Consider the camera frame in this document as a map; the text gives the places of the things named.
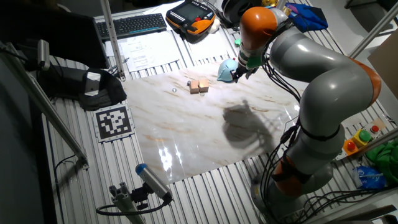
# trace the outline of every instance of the table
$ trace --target table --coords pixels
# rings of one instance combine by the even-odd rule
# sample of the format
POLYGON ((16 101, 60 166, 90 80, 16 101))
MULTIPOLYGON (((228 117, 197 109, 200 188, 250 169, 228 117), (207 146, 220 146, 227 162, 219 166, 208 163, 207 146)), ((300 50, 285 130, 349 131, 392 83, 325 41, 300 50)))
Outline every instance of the table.
MULTIPOLYGON (((296 2, 310 5, 308 1, 296 2)), ((133 16, 141 12, 132 11, 115 14, 114 19, 133 16)), ((96 19, 97 21, 103 21, 100 17, 96 19)), ((181 68, 194 67, 211 62, 222 62, 227 58, 237 57, 238 50, 234 47, 233 42, 235 39, 240 38, 239 34, 232 30, 221 29, 221 31, 223 40, 229 45, 226 55, 196 59, 187 48, 188 43, 172 32, 174 40, 180 49, 180 60, 167 65, 130 73, 126 78, 148 77, 181 68)), ((328 32, 323 30, 309 32, 306 35, 315 42, 344 54, 333 40, 333 36, 328 32)), ((114 59, 111 57, 110 60, 112 65, 114 65, 114 59)), ((70 60, 60 60, 60 62, 64 67, 87 69, 84 65, 70 60)), ((130 190, 142 185, 142 180, 134 172, 135 166, 143 162, 136 136, 132 135, 129 138, 113 142, 98 143, 93 132, 92 112, 83 111, 78 102, 63 99, 56 101, 55 108, 75 135, 79 144, 86 149, 90 165, 87 170, 81 169, 78 164, 76 166, 76 159, 70 159, 71 162, 60 165, 57 170, 61 191, 60 203, 63 205, 65 223, 128 223, 125 217, 97 215, 95 208, 111 204, 111 195, 108 190, 110 185, 118 186, 120 182, 125 181, 130 190)), ((369 123, 377 117, 383 118, 383 112, 384 108, 377 101, 372 107, 361 112, 360 115, 365 122, 369 123)), ((43 125, 45 130, 48 127, 48 131, 44 134, 47 154, 49 155, 50 175, 55 189, 51 150, 53 150, 55 162, 71 156, 73 153, 45 118, 43 125)), ((352 136, 360 126, 361 124, 357 124, 346 128, 346 136, 352 136)), ((387 128, 382 133, 385 134, 392 129, 393 126, 387 123, 387 128)), ((264 156, 256 156, 169 184, 168 186, 173 193, 175 201, 171 206, 167 206, 155 213, 143 215, 143 217, 147 223, 263 222, 264 217, 253 205, 249 190, 251 179, 262 172, 265 159, 264 156)), ((334 178, 322 189, 308 194, 307 197, 323 195, 332 190, 354 190, 355 186, 349 176, 349 172, 356 165, 358 165, 358 162, 351 159, 343 159, 334 163, 334 178)), ((59 223, 61 223, 59 202, 55 190, 53 192, 57 217, 59 223)), ((389 192, 386 192, 354 205, 334 204, 325 208, 311 222, 325 223, 325 220, 349 213, 355 208, 362 207, 372 201, 388 197, 389 194, 389 192)), ((150 208, 160 205, 160 201, 155 195, 149 197, 148 203, 150 208)))

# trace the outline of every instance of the marble surface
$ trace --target marble surface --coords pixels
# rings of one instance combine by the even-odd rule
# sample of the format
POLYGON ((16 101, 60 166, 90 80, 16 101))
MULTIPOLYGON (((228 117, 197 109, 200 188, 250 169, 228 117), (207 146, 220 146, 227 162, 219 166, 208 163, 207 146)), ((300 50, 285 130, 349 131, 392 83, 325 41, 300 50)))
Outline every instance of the marble surface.
MULTIPOLYGON (((123 83, 144 162, 166 183, 273 150, 285 123, 299 113, 293 96, 263 70, 229 84, 216 81, 218 67, 123 83), (187 82, 203 78, 208 93, 191 95, 187 82)), ((300 92, 307 86, 287 80, 300 92)))

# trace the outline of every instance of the blue object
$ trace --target blue object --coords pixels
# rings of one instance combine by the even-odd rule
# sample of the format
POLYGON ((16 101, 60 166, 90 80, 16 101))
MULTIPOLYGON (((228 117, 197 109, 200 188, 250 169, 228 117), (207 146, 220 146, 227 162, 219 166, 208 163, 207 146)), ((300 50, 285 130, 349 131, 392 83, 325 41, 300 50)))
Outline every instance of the blue object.
POLYGON ((231 71, 236 70, 238 67, 238 62, 233 59, 227 59, 221 63, 218 69, 217 81, 222 81, 225 83, 233 82, 231 71))
POLYGON ((286 3, 286 7, 292 10, 289 18, 293 19, 301 32, 328 28, 328 22, 320 8, 296 3, 286 3))
POLYGON ((133 34, 135 32, 142 32, 142 31, 152 30, 152 29, 158 29, 158 28, 160 28, 160 27, 152 27, 152 28, 148 28, 148 29, 130 31, 129 34, 133 34))
POLYGON ((136 173, 137 173, 137 175, 139 175, 146 167, 148 167, 147 164, 139 164, 139 165, 136 167, 136 173))
POLYGON ((359 177, 362 189, 383 189, 386 184, 386 177, 372 167, 359 166, 354 168, 353 172, 359 177))

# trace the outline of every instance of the gray robot arm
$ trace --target gray robot arm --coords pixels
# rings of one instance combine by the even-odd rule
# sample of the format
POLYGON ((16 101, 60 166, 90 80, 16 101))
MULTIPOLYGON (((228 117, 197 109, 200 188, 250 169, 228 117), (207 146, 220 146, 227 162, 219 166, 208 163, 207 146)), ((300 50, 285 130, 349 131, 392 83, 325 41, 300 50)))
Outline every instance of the gray robot arm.
MULTIPOLYGON (((272 32, 279 33, 281 18, 260 7, 243 14, 239 64, 231 72, 235 81, 258 69, 256 62, 274 37, 272 32)), ((268 202, 276 207, 323 187, 333 177, 330 162, 344 143, 340 123, 369 107, 381 90, 380 77, 369 67, 315 43, 294 27, 279 34, 269 59, 281 75, 309 84, 300 100, 300 131, 278 163, 274 180, 264 188, 263 180, 257 179, 251 187, 259 208, 264 206, 265 189, 268 202)))

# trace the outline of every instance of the black keyboard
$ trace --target black keyboard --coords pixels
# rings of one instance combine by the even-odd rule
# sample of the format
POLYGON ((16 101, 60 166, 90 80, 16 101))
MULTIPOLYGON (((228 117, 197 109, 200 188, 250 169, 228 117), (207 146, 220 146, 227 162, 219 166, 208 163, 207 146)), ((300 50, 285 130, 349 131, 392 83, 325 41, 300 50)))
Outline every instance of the black keyboard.
MULTIPOLYGON (((167 27, 160 13, 117 19, 113 21, 113 24, 118 38, 161 32, 167 27)), ((105 22, 99 22, 97 26, 101 40, 109 40, 105 22)))

